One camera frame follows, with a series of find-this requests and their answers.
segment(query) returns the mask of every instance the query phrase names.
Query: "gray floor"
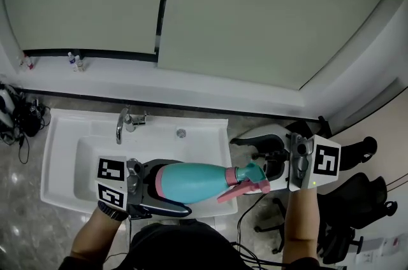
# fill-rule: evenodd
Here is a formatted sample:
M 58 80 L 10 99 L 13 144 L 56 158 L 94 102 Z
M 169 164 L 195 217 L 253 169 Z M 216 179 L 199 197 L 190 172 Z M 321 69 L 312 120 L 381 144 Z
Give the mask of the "gray floor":
M 50 108 L 68 110 L 89 110 L 119 113 L 123 104 L 101 103 L 81 99 L 39 96 L 40 101 Z M 242 117 L 198 111 L 180 111 L 164 108 L 145 108 L 132 106 L 131 112 L 140 114 L 147 110 L 151 115 L 194 117 L 194 118 L 228 118 L 229 139 L 254 127 L 272 122 L 288 125 L 288 120 L 270 118 Z M 41 269 L 55 270 L 68 255 L 72 241 L 81 226 L 89 218 L 88 214 L 70 211 L 40 201 L 41 163 L 47 137 L 47 128 L 35 137 L 29 138 L 29 162 L 26 165 L 18 161 L 18 144 L 7 146 L 0 143 L 0 269 Z M 26 144 L 21 151 L 26 157 Z M 230 145 L 233 166 L 243 166 L 249 161 L 251 147 Z M 272 255 L 272 248 L 278 247 L 280 238 L 276 232 L 256 233 L 253 227 L 262 220 L 271 219 L 270 224 L 280 224 L 279 215 L 272 199 L 275 196 L 286 200 L 285 192 L 268 194 L 242 222 L 242 243 L 266 260 L 280 260 L 281 255 Z M 238 198 L 238 213 L 230 216 L 206 218 L 204 222 L 217 229 L 230 241 L 237 240 L 237 221 L 241 214 L 251 206 L 259 195 L 245 195 Z M 132 222 L 133 234 L 149 223 L 148 220 Z M 110 254 L 126 252 L 128 248 L 129 225 L 122 224 Z M 123 255 L 112 257 L 105 263 L 104 269 L 118 266 Z

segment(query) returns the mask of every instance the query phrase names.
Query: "forearm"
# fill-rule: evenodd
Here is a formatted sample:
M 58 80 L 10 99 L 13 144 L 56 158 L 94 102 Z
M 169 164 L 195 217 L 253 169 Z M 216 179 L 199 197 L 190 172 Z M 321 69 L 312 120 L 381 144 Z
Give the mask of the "forearm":
M 319 224 L 316 188 L 291 192 L 285 217 L 284 263 L 304 257 L 317 258 Z
M 319 224 L 316 188 L 291 192 L 285 218 L 285 238 L 290 241 L 317 240 Z
M 102 264 L 109 252 L 121 222 L 96 208 L 89 221 L 76 235 L 71 256 Z

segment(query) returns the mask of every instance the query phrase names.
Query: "sink basin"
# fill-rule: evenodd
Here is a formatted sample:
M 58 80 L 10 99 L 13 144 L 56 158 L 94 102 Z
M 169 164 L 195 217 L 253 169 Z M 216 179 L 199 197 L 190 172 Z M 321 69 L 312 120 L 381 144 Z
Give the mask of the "sink basin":
M 95 178 L 100 156 L 175 159 L 231 167 L 226 128 L 228 120 L 149 116 L 132 133 L 123 129 L 118 145 L 119 114 L 51 110 L 41 174 L 41 200 L 63 208 L 92 213 L 96 207 Z M 184 138 L 177 130 L 186 132 Z M 219 204 L 216 197 L 190 205 L 186 218 L 237 212 L 236 199 Z

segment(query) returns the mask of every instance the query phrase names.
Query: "teal spray bottle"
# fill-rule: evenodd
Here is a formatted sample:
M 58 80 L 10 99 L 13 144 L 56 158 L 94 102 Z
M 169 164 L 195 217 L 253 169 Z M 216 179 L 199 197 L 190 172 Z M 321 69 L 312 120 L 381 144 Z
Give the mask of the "teal spray bottle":
M 163 166 L 156 175 L 159 196 L 183 204 L 191 204 L 221 194 L 218 203 L 252 190 L 270 191 L 262 168 L 250 162 L 244 168 L 225 168 L 210 164 L 180 163 Z

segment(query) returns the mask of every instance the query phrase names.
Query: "wristwatch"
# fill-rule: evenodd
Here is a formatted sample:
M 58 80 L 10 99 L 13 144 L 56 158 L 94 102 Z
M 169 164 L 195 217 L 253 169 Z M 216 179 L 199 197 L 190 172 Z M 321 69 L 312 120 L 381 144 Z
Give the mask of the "wristwatch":
M 109 218 L 111 218 L 113 220 L 117 220 L 118 222 L 122 222 L 123 220 L 125 220 L 128 217 L 128 214 L 126 212 L 113 209 L 113 208 L 107 206 L 106 203 L 104 203 L 101 200 L 98 201 L 98 208 L 104 214 L 109 216 Z

